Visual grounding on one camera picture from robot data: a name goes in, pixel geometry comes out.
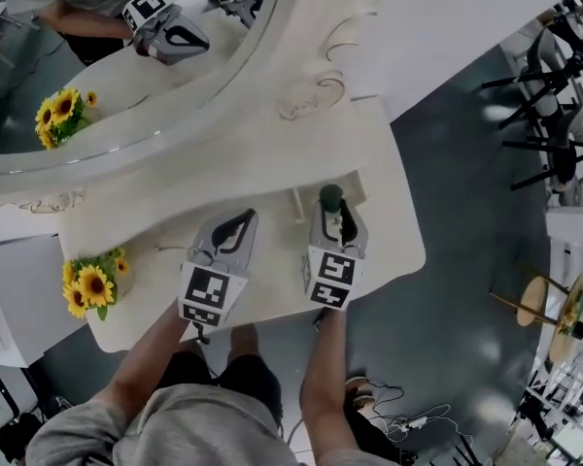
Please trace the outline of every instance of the green leaf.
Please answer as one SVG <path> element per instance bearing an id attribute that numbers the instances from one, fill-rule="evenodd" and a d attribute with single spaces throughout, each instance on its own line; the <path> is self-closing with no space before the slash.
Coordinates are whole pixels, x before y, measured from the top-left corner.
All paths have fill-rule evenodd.
<path id="1" fill-rule="evenodd" d="M 108 315 L 108 306 L 98 307 L 97 308 L 97 315 L 102 321 L 106 320 L 106 316 Z"/>

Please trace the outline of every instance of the white wall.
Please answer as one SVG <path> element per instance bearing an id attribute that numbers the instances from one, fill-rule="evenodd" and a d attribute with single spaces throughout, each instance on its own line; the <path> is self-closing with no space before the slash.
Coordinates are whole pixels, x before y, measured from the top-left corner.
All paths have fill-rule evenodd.
<path id="1" fill-rule="evenodd" d="M 391 119 L 560 0 L 383 0 L 362 31 L 353 96 L 385 93 Z"/>
<path id="2" fill-rule="evenodd" d="M 0 306 L 28 365 L 85 324 L 62 297 L 62 264 L 58 237 L 0 245 Z"/>

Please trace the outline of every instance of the wire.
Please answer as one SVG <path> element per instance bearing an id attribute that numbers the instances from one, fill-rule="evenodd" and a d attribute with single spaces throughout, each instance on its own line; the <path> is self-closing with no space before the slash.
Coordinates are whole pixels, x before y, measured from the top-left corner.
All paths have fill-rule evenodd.
<path id="1" fill-rule="evenodd" d="M 378 413 L 376 411 L 376 408 L 378 406 L 381 406 L 382 404 L 386 404 L 387 402 L 393 402 L 395 400 L 399 400 L 401 399 L 406 392 L 404 392 L 404 389 L 401 386 L 397 386 L 397 385 L 390 385 L 390 384 L 377 384 L 374 383 L 372 381 L 367 381 L 367 383 L 371 386 L 373 386 L 374 388 L 386 388 L 388 390 L 397 390 L 400 392 L 399 395 L 397 395 L 396 397 L 393 397 L 391 399 L 386 399 L 386 400 L 381 400 L 381 401 L 376 401 L 375 404 L 373 406 L 371 406 L 371 411 L 373 411 L 374 413 L 376 413 L 377 415 L 380 415 L 380 413 Z"/>
<path id="2" fill-rule="evenodd" d="M 25 75 L 23 75 L 23 78 L 21 78 L 21 80 L 19 81 L 19 83 L 17 84 L 17 86 L 9 89 L 7 91 L 7 93 L 5 93 L 1 98 L 0 98 L 0 102 L 4 99 L 6 99 L 9 95 L 11 95 L 14 91 L 16 91 L 20 86 L 23 85 L 23 83 L 28 79 L 29 76 L 32 76 L 33 74 L 35 74 L 37 72 L 37 66 L 39 66 L 39 62 L 41 62 L 42 59 L 49 57 L 51 55 L 54 55 L 58 49 L 60 49 L 64 44 L 65 44 L 66 40 L 62 40 L 52 51 L 49 51 L 48 53 L 44 53 L 43 55 L 40 55 L 39 57 L 37 57 L 37 60 L 35 61 L 35 65 L 32 67 L 32 69 L 30 71 L 28 71 Z"/>
<path id="3" fill-rule="evenodd" d="M 391 442 L 393 442 L 394 444 L 399 444 L 400 442 L 403 442 L 404 440 L 406 440 L 408 438 L 408 432 L 407 431 L 404 431 L 404 438 L 403 439 L 393 440 L 389 435 L 387 435 L 387 438 Z"/>
<path id="4" fill-rule="evenodd" d="M 298 428 L 300 427 L 300 425 L 302 424 L 302 418 L 300 419 L 300 421 L 298 423 L 296 423 L 293 428 L 291 429 L 290 432 L 290 436 L 288 437 L 288 446 L 292 445 L 292 438 L 293 435 L 295 435 L 295 432 L 298 430 Z"/>
<path id="5" fill-rule="evenodd" d="M 473 447 L 473 444 L 475 443 L 475 440 L 473 439 L 472 435 L 468 435 L 467 433 L 463 433 L 460 431 L 458 424 L 453 421 L 452 419 L 448 418 L 448 417 L 443 417 L 443 416 L 439 416 L 436 419 L 446 419 L 447 421 L 451 422 L 454 424 L 454 426 L 456 426 L 456 433 L 458 433 L 458 435 L 461 435 L 462 437 L 468 437 L 470 439 L 470 446 Z"/>

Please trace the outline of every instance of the white vanity table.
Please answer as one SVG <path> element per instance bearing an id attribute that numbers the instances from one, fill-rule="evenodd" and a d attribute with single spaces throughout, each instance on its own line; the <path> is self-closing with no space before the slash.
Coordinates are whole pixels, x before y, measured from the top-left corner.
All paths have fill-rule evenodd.
<path id="1" fill-rule="evenodd" d="M 255 208 L 259 226 L 251 281 L 221 328 L 319 308 L 300 266 L 323 183 L 345 183 L 369 231 L 358 297 L 423 267 L 380 100 L 351 101 L 338 66 L 377 5 L 265 0 L 248 33 L 205 14 L 210 52 L 171 67 L 111 55 L 69 84 L 97 92 L 101 121 L 58 150 L 0 155 L 0 204 L 55 213 L 66 258 L 126 248 L 135 284 L 105 321 L 87 314 L 103 350 L 132 347 L 175 299 L 196 231 L 227 209 Z"/>

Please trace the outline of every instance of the cable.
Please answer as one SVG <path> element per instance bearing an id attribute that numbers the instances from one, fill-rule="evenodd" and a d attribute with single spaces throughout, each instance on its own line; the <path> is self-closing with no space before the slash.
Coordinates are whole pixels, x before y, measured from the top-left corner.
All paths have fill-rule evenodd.
<path id="1" fill-rule="evenodd" d="M 6 99 L 9 95 L 11 95 L 14 91 L 16 91 L 20 86 L 23 85 L 23 83 L 28 79 L 29 76 L 35 74 L 37 72 L 37 66 L 39 65 L 39 62 L 41 62 L 41 59 L 44 59 L 46 57 L 49 57 L 51 55 L 54 55 L 58 49 L 60 49 L 64 44 L 65 44 L 66 40 L 62 40 L 52 51 L 49 51 L 48 53 L 44 53 L 43 55 L 40 55 L 39 57 L 37 57 L 37 60 L 35 61 L 35 65 L 32 67 L 32 69 L 30 71 L 28 71 L 25 75 L 23 75 L 23 77 L 21 78 L 21 80 L 19 81 L 19 83 L 17 84 L 17 86 L 9 89 L 7 91 L 7 93 L 5 93 L 1 98 L 0 98 L 0 102 L 3 101 L 4 99 Z"/>
<path id="2" fill-rule="evenodd" d="M 404 389 L 401 386 L 397 386 L 397 385 L 390 385 L 390 384 L 376 384 L 370 380 L 367 380 L 367 383 L 370 386 L 373 386 L 374 388 L 386 388 L 388 390 L 397 390 L 399 392 L 401 392 L 399 395 L 397 395 L 396 397 L 393 397 L 391 399 L 387 399 L 387 400 L 381 400 L 381 401 L 376 401 L 375 404 L 373 406 L 371 406 L 371 411 L 373 411 L 374 413 L 376 413 L 377 415 L 380 415 L 380 413 L 378 413 L 376 411 L 376 408 L 382 404 L 386 404 L 387 402 L 393 402 L 395 400 L 399 400 L 401 399 L 406 392 L 404 392 Z"/>
<path id="3" fill-rule="evenodd" d="M 290 432 L 290 436 L 288 437 L 288 446 L 292 445 L 292 438 L 293 435 L 295 434 L 295 432 L 298 430 L 298 428 L 300 427 L 300 425 L 302 424 L 302 418 L 300 419 L 300 421 L 298 423 L 296 423 L 293 428 L 291 429 Z"/>
<path id="4" fill-rule="evenodd" d="M 461 435 L 463 437 L 468 437 L 470 439 L 470 446 L 473 447 L 473 444 L 475 443 L 475 440 L 473 439 L 472 435 L 468 435 L 467 433 L 463 433 L 460 431 L 458 424 L 453 421 L 452 419 L 448 418 L 448 417 L 443 417 L 443 416 L 439 416 L 436 419 L 446 419 L 447 421 L 451 422 L 454 424 L 454 426 L 456 426 L 456 433 L 458 433 L 458 435 Z"/>

